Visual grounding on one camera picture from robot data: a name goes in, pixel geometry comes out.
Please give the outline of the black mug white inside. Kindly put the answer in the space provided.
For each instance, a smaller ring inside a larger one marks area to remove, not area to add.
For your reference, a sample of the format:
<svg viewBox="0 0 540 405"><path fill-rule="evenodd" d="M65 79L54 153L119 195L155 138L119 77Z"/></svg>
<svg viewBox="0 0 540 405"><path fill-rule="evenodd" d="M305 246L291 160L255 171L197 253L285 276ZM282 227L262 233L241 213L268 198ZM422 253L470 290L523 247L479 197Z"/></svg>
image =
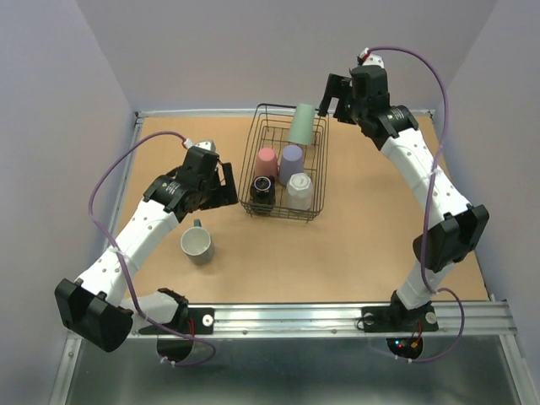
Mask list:
<svg viewBox="0 0 540 405"><path fill-rule="evenodd" d="M275 177L260 175L250 186L252 211L260 215L269 215L276 202Z"/></svg>

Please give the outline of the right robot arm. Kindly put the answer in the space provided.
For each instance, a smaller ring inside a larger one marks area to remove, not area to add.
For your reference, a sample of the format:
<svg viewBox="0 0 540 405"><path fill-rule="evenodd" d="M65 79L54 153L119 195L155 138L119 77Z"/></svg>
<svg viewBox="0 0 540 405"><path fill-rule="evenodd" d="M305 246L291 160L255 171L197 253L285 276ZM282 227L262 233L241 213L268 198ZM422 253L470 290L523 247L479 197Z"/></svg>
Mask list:
<svg viewBox="0 0 540 405"><path fill-rule="evenodd" d="M452 184L424 141L419 123L404 105L392 105L386 70L360 65L349 76L329 74L319 105L326 116L337 101L334 118L357 125L401 173L424 210L424 229L413 241L416 262L396 291L389 322L407 329L419 318L449 271L473 251L488 223L483 205L472 205Z"/></svg>

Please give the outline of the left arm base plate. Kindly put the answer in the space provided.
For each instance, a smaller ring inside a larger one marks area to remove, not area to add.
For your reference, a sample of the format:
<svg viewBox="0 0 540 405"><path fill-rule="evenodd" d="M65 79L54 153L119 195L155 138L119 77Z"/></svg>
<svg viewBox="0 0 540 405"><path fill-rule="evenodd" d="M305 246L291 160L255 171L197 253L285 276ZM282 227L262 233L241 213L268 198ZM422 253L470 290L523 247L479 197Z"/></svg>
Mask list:
<svg viewBox="0 0 540 405"><path fill-rule="evenodd" d="M215 310L212 307L186 307L182 315L174 315L166 324L170 329L184 334L211 335Z"/></svg>

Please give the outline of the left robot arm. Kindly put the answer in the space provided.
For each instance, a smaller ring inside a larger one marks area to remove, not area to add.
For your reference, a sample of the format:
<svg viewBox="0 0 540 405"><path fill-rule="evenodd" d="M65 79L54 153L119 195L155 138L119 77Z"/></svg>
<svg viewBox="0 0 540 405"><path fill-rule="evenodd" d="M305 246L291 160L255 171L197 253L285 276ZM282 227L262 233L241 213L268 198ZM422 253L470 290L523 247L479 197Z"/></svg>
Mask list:
<svg viewBox="0 0 540 405"><path fill-rule="evenodd" d="M238 202L232 165L221 162L214 143L184 145L183 163L153 181L119 235L106 235L109 245L101 256L55 288L62 324L107 353L145 328L195 330L185 296L161 288L139 297L133 285L153 251L188 214Z"/></svg>

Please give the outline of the lavender cup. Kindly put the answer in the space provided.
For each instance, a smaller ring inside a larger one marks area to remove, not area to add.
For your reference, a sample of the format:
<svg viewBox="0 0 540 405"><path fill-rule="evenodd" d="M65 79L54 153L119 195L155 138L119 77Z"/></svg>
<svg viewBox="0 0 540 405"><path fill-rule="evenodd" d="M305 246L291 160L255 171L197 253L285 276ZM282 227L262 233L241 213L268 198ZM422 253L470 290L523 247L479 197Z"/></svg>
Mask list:
<svg viewBox="0 0 540 405"><path fill-rule="evenodd" d="M278 173L279 182L283 186L288 184L292 175L304 172L303 158L303 149L296 144L290 144L283 149Z"/></svg>

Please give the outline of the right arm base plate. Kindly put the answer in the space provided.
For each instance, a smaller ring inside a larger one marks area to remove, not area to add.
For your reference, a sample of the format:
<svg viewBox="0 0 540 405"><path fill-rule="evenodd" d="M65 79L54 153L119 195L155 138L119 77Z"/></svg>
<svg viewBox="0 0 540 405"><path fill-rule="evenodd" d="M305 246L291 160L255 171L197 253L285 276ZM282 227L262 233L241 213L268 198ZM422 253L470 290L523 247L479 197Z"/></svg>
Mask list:
<svg viewBox="0 0 540 405"><path fill-rule="evenodd" d="M367 333L399 333L418 331L436 332L439 325L436 319L429 321L427 315L435 313L432 305L419 309L404 310L391 305L366 306L361 309L361 328Z"/></svg>

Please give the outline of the green cup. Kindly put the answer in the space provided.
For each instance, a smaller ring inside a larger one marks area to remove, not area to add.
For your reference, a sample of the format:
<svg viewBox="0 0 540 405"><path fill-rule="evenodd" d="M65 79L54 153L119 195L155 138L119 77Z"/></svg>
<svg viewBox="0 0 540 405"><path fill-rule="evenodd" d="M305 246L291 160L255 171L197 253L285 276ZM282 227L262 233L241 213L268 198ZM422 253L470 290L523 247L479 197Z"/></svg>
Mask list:
<svg viewBox="0 0 540 405"><path fill-rule="evenodd" d="M310 145L313 141L313 123L316 109L313 105L298 104L294 110L288 140L291 143Z"/></svg>

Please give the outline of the pink cup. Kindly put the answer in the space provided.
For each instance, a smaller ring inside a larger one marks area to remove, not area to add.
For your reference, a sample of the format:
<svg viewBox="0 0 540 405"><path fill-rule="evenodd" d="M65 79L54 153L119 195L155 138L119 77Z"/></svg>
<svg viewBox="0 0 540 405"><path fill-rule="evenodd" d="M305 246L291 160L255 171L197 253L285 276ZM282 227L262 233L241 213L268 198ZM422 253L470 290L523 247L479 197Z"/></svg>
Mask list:
<svg viewBox="0 0 540 405"><path fill-rule="evenodd" d="M278 177L278 156L272 148L261 148L256 155L254 175Z"/></svg>

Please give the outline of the grey mug white inside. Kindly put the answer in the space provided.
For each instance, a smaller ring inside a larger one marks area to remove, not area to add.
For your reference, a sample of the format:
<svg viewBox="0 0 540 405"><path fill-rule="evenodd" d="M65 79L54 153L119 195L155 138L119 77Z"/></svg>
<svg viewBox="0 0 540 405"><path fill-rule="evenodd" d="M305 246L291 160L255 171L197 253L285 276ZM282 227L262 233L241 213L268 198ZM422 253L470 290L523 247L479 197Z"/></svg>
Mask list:
<svg viewBox="0 0 540 405"><path fill-rule="evenodd" d="M196 266L207 265L213 260L213 239L200 219L194 219L193 226L182 234L181 249Z"/></svg>

